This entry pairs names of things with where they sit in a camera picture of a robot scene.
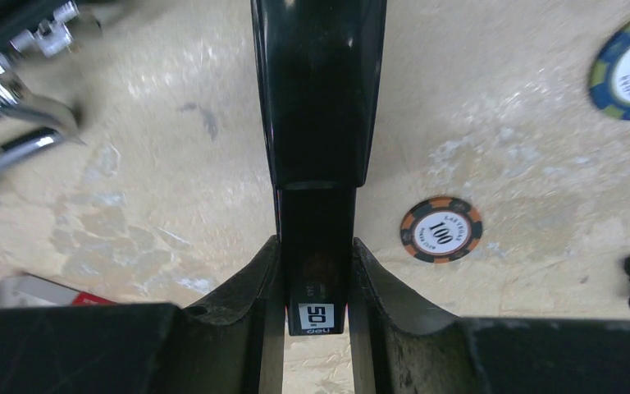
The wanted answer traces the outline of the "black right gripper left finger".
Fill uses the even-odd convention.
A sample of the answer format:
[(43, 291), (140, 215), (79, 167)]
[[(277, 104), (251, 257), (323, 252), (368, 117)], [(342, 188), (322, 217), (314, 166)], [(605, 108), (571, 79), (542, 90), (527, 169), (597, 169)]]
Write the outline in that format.
[(280, 245), (192, 305), (0, 309), (0, 393), (278, 393)]

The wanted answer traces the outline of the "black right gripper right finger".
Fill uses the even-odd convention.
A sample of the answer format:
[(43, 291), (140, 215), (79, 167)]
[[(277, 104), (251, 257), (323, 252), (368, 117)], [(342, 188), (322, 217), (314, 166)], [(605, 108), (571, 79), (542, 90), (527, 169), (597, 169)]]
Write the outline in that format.
[(630, 320), (459, 317), (353, 245), (357, 393), (630, 393)]

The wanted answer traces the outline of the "black stapler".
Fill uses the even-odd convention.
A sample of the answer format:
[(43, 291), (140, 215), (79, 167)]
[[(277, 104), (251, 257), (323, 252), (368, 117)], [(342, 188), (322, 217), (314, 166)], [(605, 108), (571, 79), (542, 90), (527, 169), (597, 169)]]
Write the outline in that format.
[(383, 1), (254, 1), (253, 42), (293, 336), (344, 330), (375, 127)]

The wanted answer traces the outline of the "right poker chip on table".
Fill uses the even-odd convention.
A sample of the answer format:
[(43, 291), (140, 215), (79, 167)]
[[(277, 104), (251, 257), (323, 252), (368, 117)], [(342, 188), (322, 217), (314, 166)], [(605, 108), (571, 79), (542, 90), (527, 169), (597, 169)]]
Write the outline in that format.
[(467, 201), (435, 196), (413, 206), (399, 226), (405, 250), (426, 263), (449, 263), (463, 258), (483, 234), (480, 213)]

